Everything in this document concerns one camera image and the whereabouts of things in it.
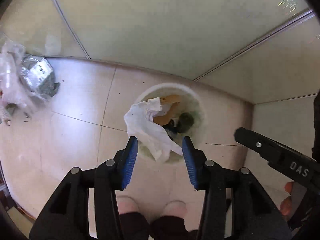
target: white trash can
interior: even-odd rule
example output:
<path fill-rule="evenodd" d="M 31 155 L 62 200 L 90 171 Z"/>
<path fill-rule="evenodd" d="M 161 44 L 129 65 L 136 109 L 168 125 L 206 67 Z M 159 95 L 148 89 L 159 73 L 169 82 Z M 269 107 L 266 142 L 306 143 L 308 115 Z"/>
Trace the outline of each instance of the white trash can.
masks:
<path fill-rule="evenodd" d="M 177 83 L 162 83 L 147 89 L 136 99 L 134 103 L 137 104 L 139 102 L 147 101 L 148 99 L 165 97 L 168 95 L 181 96 L 181 102 L 177 107 L 174 117 L 179 117 L 182 113 L 185 112 L 190 113 L 193 116 L 193 126 L 182 135 L 190 136 L 195 148 L 197 148 L 202 143 L 206 135 L 207 122 L 205 111 L 202 107 L 199 96 L 189 87 Z M 148 148 L 141 142 L 139 142 L 138 155 L 144 159 L 155 160 Z M 166 163 L 176 164 L 182 160 L 182 156 L 176 154 L 175 152 L 170 152 L 170 158 Z"/>

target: foot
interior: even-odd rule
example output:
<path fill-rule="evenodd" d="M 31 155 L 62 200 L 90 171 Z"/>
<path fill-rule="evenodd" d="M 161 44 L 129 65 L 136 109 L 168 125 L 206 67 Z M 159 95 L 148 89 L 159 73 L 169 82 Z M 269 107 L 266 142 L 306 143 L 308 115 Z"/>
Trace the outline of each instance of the foot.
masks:
<path fill-rule="evenodd" d="M 132 198 L 127 196 L 118 197 L 117 205 L 118 205 L 119 215 L 132 213 L 132 212 L 139 212 L 137 203 Z"/>
<path fill-rule="evenodd" d="M 186 208 L 186 204 L 182 201 L 172 201 L 169 202 L 161 216 L 173 216 L 173 217 L 179 217 L 179 218 L 184 218 L 187 214 L 187 208 Z"/>

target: pant leg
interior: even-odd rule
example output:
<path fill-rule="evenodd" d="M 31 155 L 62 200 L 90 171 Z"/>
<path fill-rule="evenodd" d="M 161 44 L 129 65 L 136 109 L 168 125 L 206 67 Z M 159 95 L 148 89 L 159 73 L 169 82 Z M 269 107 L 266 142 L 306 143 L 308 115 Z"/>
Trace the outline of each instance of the pant leg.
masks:
<path fill-rule="evenodd" d="M 198 229 L 193 229 L 189 232 L 190 239 L 196 240 L 198 234 Z"/>
<path fill-rule="evenodd" d="M 148 240 L 150 225 L 142 214 L 138 212 L 122 214 L 120 223 L 125 240 Z"/>
<path fill-rule="evenodd" d="M 151 223 L 151 236 L 155 240 L 194 240 L 184 226 L 182 218 L 164 216 Z"/>

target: metal pin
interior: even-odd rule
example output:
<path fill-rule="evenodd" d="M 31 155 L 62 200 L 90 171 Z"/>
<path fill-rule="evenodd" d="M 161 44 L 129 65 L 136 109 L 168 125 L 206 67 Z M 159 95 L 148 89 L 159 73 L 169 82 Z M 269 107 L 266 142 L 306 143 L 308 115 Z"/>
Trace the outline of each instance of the metal pin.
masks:
<path fill-rule="evenodd" d="M 242 174 L 246 174 L 246 175 L 248 175 L 250 173 L 250 170 L 246 167 L 241 168 L 240 171 Z"/>
<path fill-rule="evenodd" d="M 77 174 L 78 172 L 79 172 L 79 168 L 78 167 L 74 167 L 74 168 L 72 168 L 71 170 L 70 170 L 70 172 L 72 173 L 72 174 Z"/>
<path fill-rule="evenodd" d="M 107 166 L 113 166 L 113 165 L 115 165 L 115 163 L 116 163 L 116 162 L 115 162 L 114 160 L 107 160 L 107 161 L 106 161 L 106 165 L 107 165 Z"/>
<path fill-rule="evenodd" d="M 206 161 L 204 162 L 204 164 L 205 164 L 206 166 L 208 166 L 208 167 L 212 167 L 212 166 L 214 165 L 214 161 L 212 161 L 212 160 L 206 160 Z"/>

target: white tissue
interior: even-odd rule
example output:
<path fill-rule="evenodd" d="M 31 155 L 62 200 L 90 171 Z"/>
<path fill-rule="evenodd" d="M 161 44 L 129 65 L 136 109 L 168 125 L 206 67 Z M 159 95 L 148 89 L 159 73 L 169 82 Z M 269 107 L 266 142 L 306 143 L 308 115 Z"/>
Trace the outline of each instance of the white tissue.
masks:
<path fill-rule="evenodd" d="M 170 151 L 182 156 L 182 148 L 172 141 L 165 129 L 153 122 L 153 116 L 162 110 L 160 98 L 149 99 L 130 107 L 124 115 L 128 136 L 135 136 L 149 150 L 157 162 L 166 162 Z"/>

